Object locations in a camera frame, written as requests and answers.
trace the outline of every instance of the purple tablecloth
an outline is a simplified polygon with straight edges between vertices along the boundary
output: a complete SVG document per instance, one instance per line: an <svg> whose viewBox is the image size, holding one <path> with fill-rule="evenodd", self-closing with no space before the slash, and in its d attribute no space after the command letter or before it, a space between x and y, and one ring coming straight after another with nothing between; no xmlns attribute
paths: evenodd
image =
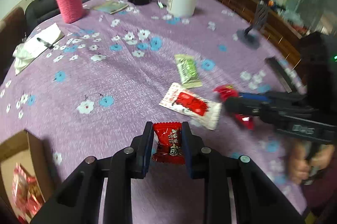
<svg viewBox="0 0 337 224"><path fill-rule="evenodd" d="M264 62L276 56L287 66L282 55L264 38L257 50L245 47L235 33L248 23L214 0L198 0L194 16L182 20L156 3L130 6L113 15L87 10L73 24L59 15L33 31L56 22L65 37L18 76L9 70L0 88L0 140L26 128L43 139L52 174L64 180L85 157L109 157L128 146L146 121L189 121L207 146L250 156L302 213L300 188L284 175L288 140L271 125L256 119L254 131L242 130L222 114L210 131L159 106L171 83L180 82L174 54L195 57L203 87L191 91L213 101L219 100L212 90L223 84L251 93L284 91ZM299 85L296 75L294 81ZM201 223L203 181L190 180L184 166L153 162L144 180L132 181L132 205L136 224Z"/></svg>

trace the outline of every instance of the black stand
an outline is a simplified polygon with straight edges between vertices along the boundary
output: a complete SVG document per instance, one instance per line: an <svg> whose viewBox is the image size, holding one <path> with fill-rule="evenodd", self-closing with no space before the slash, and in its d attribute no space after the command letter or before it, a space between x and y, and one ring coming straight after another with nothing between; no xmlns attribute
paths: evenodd
<svg viewBox="0 0 337 224"><path fill-rule="evenodd" d="M252 29L260 30L264 27L267 22L268 10L268 6L263 1L260 1L256 8L253 24L245 30L238 30L236 32L239 40L251 49L256 50L259 48L260 42L258 36L249 34L249 32Z"/></svg>
<svg viewBox="0 0 337 224"><path fill-rule="evenodd" d="M149 169L154 131L147 122L143 135L113 157L87 157L56 190L31 224L94 224L98 221L103 180L108 178L104 224L131 224L131 178L143 179ZM248 157L227 158L205 147L182 124L182 147L191 179L205 180L203 224L231 224L227 178L235 197L238 224L301 224L301 215Z"/></svg>

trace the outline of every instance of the cartoon face on wrapper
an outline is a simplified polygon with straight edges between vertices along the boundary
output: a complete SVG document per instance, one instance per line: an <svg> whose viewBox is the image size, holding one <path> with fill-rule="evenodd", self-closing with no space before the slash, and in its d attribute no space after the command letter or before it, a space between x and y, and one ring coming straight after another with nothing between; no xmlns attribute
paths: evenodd
<svg viewBox="0 0 337 224"><path fill-rule="evenodd" d="M179 150L179 147L176 146L176 144L173 144L173 146L170 147L170 155L171 156L177 156L178 150Z"/></svg>

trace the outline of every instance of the brown chair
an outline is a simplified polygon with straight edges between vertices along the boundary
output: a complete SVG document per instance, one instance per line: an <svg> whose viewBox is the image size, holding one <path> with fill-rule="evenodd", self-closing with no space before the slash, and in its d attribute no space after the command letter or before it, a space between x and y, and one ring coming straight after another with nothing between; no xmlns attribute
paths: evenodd
<svg viewBox="0 0 337 224"><path fill-rule="evenodd" d="M21 7L14 8L0 20L0 84L11 65L15 47L22 42L25 33L26 19Z"/></svg>

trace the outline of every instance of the human hand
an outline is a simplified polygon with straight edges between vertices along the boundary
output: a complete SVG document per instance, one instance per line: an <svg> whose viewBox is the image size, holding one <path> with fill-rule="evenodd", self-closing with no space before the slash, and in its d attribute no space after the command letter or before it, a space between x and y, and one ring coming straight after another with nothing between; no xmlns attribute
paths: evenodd
<svg viewBox="0 0 337 224"><path fill-rule="evenodd" d="M319 167L319 170L326 168L335 151L334 145L326 145L324 149L315 154L308 163L306 150L303 141L295 140L294 146L289 157L288 173L289 178L296 184L309 177L311 167Z"/></svg>

